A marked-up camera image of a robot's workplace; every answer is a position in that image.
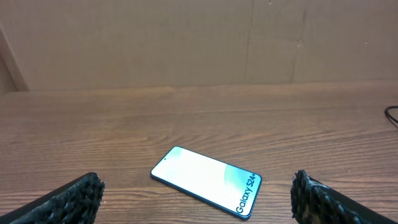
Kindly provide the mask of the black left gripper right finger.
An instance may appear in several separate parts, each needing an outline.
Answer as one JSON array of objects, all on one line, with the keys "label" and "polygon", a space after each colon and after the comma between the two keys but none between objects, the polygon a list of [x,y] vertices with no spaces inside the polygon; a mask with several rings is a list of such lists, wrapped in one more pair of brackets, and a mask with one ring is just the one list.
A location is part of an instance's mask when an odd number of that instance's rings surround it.
[{"label": "black left gripper right finger", "polygon": [[290,190],[292,218],[299,224],[397,224],[307,175],[295,173]]}]

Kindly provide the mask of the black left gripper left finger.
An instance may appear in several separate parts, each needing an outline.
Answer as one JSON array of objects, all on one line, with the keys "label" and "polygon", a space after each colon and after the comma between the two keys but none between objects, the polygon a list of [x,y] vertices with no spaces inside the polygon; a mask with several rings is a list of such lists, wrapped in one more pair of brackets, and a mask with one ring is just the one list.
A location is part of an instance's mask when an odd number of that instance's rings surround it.
[{"label": "black left gripper left finger", "polygon": [[1,216],[3,224],[93,224],[105,183],[89,172]]}]

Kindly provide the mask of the blue Galaxy smartphone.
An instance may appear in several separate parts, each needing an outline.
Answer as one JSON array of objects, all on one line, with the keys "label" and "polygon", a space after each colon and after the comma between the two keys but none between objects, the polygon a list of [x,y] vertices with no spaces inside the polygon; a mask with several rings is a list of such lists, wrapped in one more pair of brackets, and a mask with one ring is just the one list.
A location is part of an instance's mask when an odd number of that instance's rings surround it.
[{"label": "blue Galaxy smartphone", "polygon": [[241,220],[252,215],[262,177],[189,149],[175,146],[150,176]]}]

